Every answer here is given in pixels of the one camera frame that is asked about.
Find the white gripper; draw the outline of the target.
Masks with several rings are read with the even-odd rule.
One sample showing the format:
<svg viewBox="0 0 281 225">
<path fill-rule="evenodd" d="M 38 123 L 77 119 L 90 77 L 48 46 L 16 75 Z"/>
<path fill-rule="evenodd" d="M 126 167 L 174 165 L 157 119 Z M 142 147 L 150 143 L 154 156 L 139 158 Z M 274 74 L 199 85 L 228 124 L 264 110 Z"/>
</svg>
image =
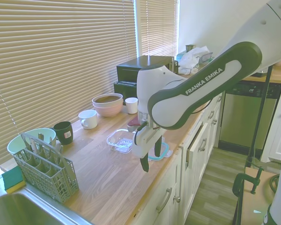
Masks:
<svg viewBox="0 0 281 225">
<path fill-rule="evenodd" d="M 138 127 L 133 136 L 132 153 L 140 158 L 143 171 L 149 171 L 148 156 L 146 154 L 154 147 L 155 156 L 160 157 L 163 128 L 153 129 L 148 126 Z"/>
</svg>

